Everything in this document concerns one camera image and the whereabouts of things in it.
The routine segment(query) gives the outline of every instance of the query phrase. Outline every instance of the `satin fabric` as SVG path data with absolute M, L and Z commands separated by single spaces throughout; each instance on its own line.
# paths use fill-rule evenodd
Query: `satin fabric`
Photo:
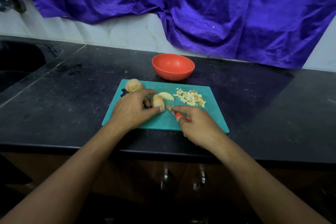
M 336 0 L 33 0 L 44 18 L 95 24 L 156 13 L 174 46 L 301 68 L 336 14 Z

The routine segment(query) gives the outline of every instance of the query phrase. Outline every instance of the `potato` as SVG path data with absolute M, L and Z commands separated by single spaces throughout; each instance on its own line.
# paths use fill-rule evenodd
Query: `potato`
M 174 97 L 170 93 L 168 93 L 168 92 L 160 92 L 159 95 L 163 99 L 165 99 L 165 100 L 172 100 L 172 101 L 174 101 Z
M 125 85 L 127 92 L 134 92 L 136 90 L 142 90 L 143 88 L 144 86 L 138 79 L 130 79 Z
M 154 94 L 152 96 L 152 98 L 150 99 L 150 105 L 151 107 L 159 106 L 159 107 L 165 108 L 165 104 L 163 103 L 163 98 L 159 94 Z

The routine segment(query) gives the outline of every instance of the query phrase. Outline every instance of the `teal cutting board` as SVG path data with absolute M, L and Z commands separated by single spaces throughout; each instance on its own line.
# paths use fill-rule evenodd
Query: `teal cutting board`
M 117 91 L 114 94 L 110 107 L 107 110 L 105 118 L 102 122 L 104 126 L 109 119 L 111 118 L 111 114 L 116 102 L 121 98 L 123 94 L 122 90 L 125 88 L 125 84 L 128 80 L 122 79 Z M 170 94 L 176 94 L 176 88 L 180 88 L 183 91 L 196 90 L 198 94 L 203 96 L 205 104 L 205 110 L 211 115 L 211 117 L 216 121 L 216 123 L 220 126 L 221 129 L 224 130 L 225 133 L 229 133 L 229 128 L 224 120 L 224 117 L 217 105 L 216 99 L 212 94 L 210 87 L 207 86 L 197 86 L 197 85 L 186 85 L 186 84 L 176 84 L 176 83 L 165 83 L 165 82 L 148 82 L 148 81 L 140 81 L 146 89 L 153 89 L 159 92 L 168 92 Z M 171 106 L 173 105 L 187 105 L 182 103 L 177 97 L 174 97 L 175 101 L 166 100 Z M 154 116 L 144 124 L 142 124 L 139 128 L 145 129 L 160 129 L 160 130 L 181 130 L 179 124 L 177 123 L 175 117 L 165 110 L 163 113 Z

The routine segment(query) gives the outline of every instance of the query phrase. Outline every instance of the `person's left hand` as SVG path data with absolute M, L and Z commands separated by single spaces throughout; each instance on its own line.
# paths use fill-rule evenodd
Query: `person's left hand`
M 111 119 L 108 124 L 113 123 L 128 132 L 139 127 L 146 120 L 164 111 L 160 107 L 149 108 L 150 104 L 147 95 L 155 94 L 155 90 L 137 90 L 124 95 L 115 104 Z

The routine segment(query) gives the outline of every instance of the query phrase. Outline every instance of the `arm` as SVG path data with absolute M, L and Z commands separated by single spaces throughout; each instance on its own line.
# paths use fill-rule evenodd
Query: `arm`
M 74 223 L 91 186 L 120 139 L 131 129 L 160 113 L 143 109 L 154 90 L 138 90 L 122 97 L 110 121 L 55 173 L 24 198 L 0 224 Z
M 173 106 L 183 133 L 214 154 L 231 172 L 263 223 L 329 223 L 252 159 L 219 128 L 205 110 Z

